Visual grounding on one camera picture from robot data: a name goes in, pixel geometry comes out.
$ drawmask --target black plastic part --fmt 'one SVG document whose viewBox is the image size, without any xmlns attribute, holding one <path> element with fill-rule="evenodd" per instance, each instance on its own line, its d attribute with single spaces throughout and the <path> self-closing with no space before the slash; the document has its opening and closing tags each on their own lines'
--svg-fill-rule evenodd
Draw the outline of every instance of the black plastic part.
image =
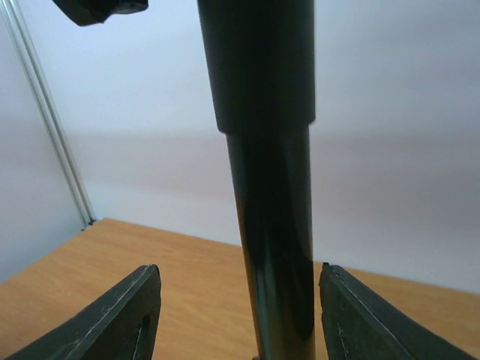
<svg viewBox="0 0 480 360">
<path fill-rule="evenodd" d="M 475 360 L 340 266 L 323 265 L 320 300 L 330 360 Z"/>
<path fill-rule="evenodd" d="M 227 142 L 259 358 L 313 360 L 308 128 Z"/>
<path fill-rule="evenodd" d="M 53 0 L 79 26 L 103 23 L 113 14 L 132 14 L 149 7 L 148 0 Z"/>
<path fill-rule="evenodd" d="M 161 307 L 156 265 L 145 265 L 58 328 L 6 360 L 150 360 Z"/>
<path fill-rule="evenodd" d="M 288 134 L 315 118 L 314 0 L 198 0 L 218 129 Z"/>
</svg>

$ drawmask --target gray wall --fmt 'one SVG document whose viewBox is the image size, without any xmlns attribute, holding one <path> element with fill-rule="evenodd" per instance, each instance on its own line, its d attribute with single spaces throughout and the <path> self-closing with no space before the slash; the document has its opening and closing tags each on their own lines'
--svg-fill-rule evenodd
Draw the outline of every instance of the gray wall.
<svg viewBox="0 0 480 360">
<path fill-rule="evenodd" d="M 83 228 L 0 17 L 0 282 Z"/>
<path fill-rule="evenodd" d="M 78 28 L 20 0 L 97 214 L 238 244 L 197 4 L 150 2 Z M 317 2 L 317 260 L 480 292 L 479 18 Z"/>
</svg>

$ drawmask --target black pole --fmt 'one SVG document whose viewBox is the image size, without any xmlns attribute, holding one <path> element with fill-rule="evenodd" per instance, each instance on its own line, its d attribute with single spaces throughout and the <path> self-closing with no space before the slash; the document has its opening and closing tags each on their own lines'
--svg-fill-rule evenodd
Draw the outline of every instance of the black pole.
<svg viewBox="0 0 480 360">
<path fill-rule="evenodd" d="M 260 360 L 313 360 L 314 0 L 198 0 Z"/>
</svg>

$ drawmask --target metal strip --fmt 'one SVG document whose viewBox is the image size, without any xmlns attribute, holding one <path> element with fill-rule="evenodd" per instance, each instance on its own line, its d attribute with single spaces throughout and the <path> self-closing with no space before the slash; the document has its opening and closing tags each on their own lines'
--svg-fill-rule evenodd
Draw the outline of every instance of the metal strip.
<svg viewBox="0 0 480 360">
<path fill-rule="evenodd" d="M 85 227 L 95 221 L 95 214 L 89 197 L 83 186 L 77 165 L 72 156 L 67 137 L 60 124 L 59 114 L 53 104 L 52 95 L 35 51 L 32 38 L 16 0 L 0 0 L 0 11 L 7 24 L 16 52 L 22 62 L 25 75 L 37 102 L 38 109 L 45 124 L 53 148 L 57 154 L 61 169 L 67 180 L 76 207 Z"/>
</svg>

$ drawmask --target table top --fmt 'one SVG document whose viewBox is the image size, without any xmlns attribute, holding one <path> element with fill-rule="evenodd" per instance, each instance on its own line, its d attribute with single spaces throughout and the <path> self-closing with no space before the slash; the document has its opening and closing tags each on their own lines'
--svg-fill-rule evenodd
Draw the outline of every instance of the table top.
<svg viewBox="0 0 480 360">
<path fill-rule="evenodd" d="M 158 264 L 154 359 L 250 359 L 254 325 L 242 249 L 101 220 L 0 285 L 0 359 L 72 317 L 138 266 Z M 316 280 L 320 264 L 315 264 Z M 409 317 L 480 358 L 480 295 L 351 271 Z M 327 359 L 316 286 L 317 360 Z"/>
</svg>

